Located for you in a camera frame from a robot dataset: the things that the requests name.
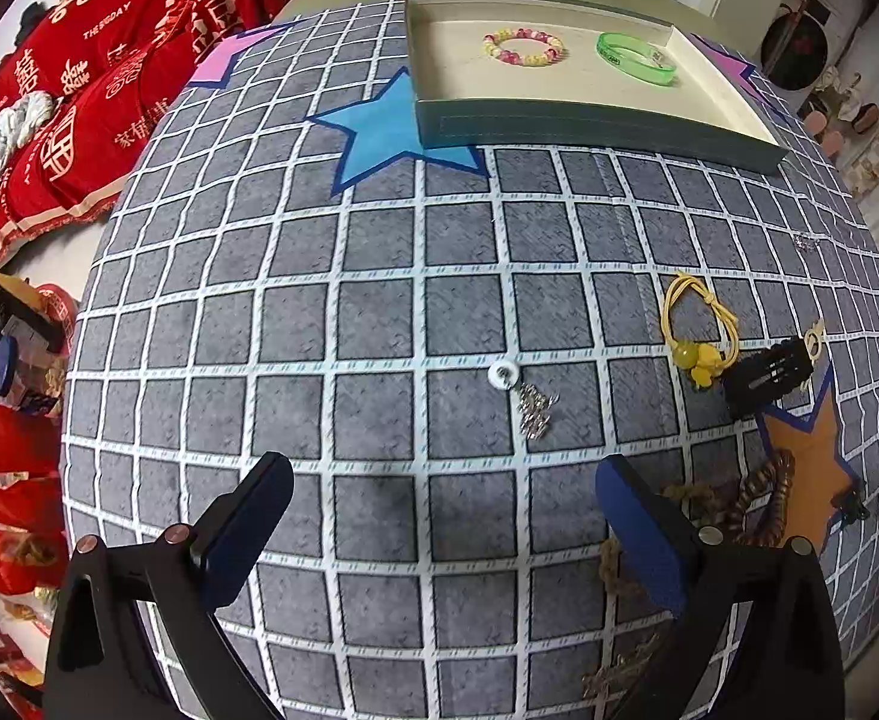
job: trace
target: red plastic bag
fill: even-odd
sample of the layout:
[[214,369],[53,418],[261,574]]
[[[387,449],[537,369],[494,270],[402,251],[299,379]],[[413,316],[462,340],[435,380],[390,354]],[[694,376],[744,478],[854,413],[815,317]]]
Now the red plastic bag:
[[59,428],[44,416],[0,405],[0,473],[49,474],[59,467]]
[[0,531],[0,595],[23,595],[62,584],[68,562],[61,533]]
[[66,528],[62,494],[59,480],[52,477],[0,488],[0,524],[30,533],[60,533]]

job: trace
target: green bead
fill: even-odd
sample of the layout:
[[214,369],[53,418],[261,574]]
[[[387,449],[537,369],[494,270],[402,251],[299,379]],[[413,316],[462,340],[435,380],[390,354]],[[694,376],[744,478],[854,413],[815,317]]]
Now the green bead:
[[681,370],[691,370],[700,361],[700,345],[695,341],[680,341],[673,349],[673,362]]

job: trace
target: grid pattern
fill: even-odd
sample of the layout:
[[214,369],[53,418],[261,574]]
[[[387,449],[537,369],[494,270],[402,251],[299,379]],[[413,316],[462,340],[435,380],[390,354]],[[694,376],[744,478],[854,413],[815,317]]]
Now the grid pattern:
[[[759,349],[824,317],[842,450],[879,496],[879,255],[798,122],[781,175],[668,155],[485,146],[488,179],[404,158],[330,197],[344,137],[306,116],[368,100],[406,64],[402,1],[300,20],[221,91],[187,89],[109,221],[77,324],[63,443],[73,541],[152,541],[268,449],[296,492],[227,637],[292,720],[601,720],[580,677],[668,620],[604,597],[596,462],[654,488],[733,490],[753,420],[668,364],[658,305],[702,276]],[[772,89],[758,79],[764,94]],[[804,245],[796,245],[798,238]],[[677,336],[720,338],[694,300]],[[527,443],[486,368],[559,394]],[[829,360],[783,404],[809,413]],[[821,559],[844,659],[879,627],[875,519]],[[730,617],[705,712],[748,610]],[[202,716],[155,610],[148,630]]]

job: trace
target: white ring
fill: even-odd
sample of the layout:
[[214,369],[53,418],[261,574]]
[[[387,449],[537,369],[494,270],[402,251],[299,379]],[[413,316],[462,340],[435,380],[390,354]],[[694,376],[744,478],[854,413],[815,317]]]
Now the white ring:
[[512,389],[519,383],[519,365],[512,360],[496,360],[486,371],[489,384],[496,389]]

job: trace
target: orange star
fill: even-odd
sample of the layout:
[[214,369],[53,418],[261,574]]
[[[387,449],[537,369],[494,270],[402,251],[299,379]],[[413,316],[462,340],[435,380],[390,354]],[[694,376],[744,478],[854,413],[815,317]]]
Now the orange star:
[[792,536],[805,536],[821,552],[836,514],[833,499],[858,481],[839,451],[841,422],[832,365],[810,415],[795,416],[767,406],[757,413],[756,425],[767,455],[772,456],[774,449],[787,449],[796,457],[793,489],[786,505],[786,531],[779,545]]

